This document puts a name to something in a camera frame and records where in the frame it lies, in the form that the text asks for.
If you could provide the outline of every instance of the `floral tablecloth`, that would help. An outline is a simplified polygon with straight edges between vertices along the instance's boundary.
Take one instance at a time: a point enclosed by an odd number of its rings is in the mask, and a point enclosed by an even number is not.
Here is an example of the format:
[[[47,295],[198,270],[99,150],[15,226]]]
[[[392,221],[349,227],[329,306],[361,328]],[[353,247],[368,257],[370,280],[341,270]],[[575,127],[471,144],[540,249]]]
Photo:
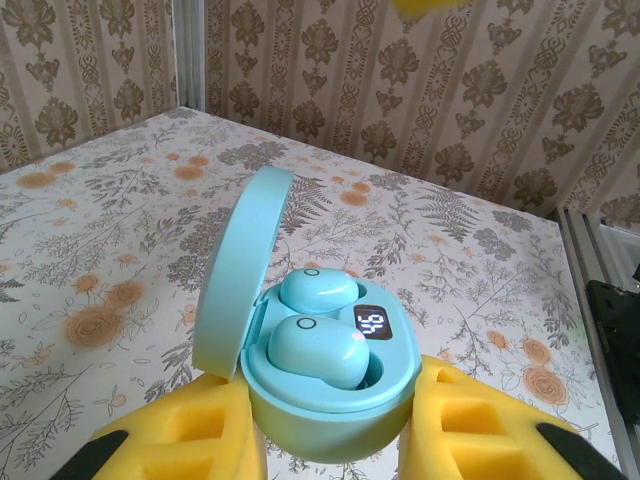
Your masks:
[[[556,224],[188,109],[0,177],[0,478],[48,478],[190,382],[200,279],[263,165],[297,176],[265,287],[302,266],[395,293],[425,354],[560,416],[616,461]],[[387,479],[397,442],[269,478]]]

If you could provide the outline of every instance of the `light blue earbud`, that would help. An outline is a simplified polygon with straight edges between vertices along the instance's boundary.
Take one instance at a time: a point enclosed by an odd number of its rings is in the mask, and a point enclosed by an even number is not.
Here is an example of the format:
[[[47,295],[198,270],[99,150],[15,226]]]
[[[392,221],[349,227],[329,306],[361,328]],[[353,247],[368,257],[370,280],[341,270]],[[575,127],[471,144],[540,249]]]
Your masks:
[[[301,268],[282,282],[280,300],[300,313],[326,313],[358,300],[358,284],[342,270]]]
[[[369,366],[369,346],[358,329],[314,315],[285,318],[271,333],[267,352],[274,367],[343,390],[354,390]]]

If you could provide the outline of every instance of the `yellow object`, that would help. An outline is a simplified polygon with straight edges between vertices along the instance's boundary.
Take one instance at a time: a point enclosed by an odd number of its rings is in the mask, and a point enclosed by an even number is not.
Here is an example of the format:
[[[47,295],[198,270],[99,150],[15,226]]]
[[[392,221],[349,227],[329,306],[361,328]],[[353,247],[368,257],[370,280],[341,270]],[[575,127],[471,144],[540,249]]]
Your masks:
[[[403,17],[415,18],[429,13],[430,10],[439,7],[450,7],[461,0],[393,0],[393,4]]]
[[[100,430],[129,437],[95,480],[261,480],[264,444],[253,427],[244,377],[204,374]]]
[[[546,422],[575,431],[441,360],[423,356],[401,480],[579,480],[536,430]]]

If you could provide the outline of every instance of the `wall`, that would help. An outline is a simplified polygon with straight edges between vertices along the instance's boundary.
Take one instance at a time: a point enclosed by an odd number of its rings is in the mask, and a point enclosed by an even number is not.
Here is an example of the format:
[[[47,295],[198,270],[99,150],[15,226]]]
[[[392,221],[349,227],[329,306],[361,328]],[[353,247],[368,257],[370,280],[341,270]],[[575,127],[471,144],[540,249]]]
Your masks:
[[[211,0],[208,111],[539,215],[640,226],[640,3]]]
[[[176,106],[170,0],[0,7],[0,173]]]

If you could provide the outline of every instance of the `earbud charging case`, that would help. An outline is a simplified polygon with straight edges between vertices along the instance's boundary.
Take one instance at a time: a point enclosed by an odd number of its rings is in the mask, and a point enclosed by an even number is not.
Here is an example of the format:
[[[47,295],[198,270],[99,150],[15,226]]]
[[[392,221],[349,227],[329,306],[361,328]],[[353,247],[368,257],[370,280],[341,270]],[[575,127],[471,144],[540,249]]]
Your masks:
[[[323,316],[354,325],[356,305],[388,313],[393,336],[367,340],[371,355],[361,387],[341,390],[271,365],[271,332],[298,314],[280,302],[280,284],[260,294],[292,183],[290,172],[262,168],[221,228],[203,278],[193,364],[230,380],[239,361],[255,422],[285,451],[321,463],[355,461],[384,448],[409,419],[420,352],[395,296],[358,278],[358,301]]]

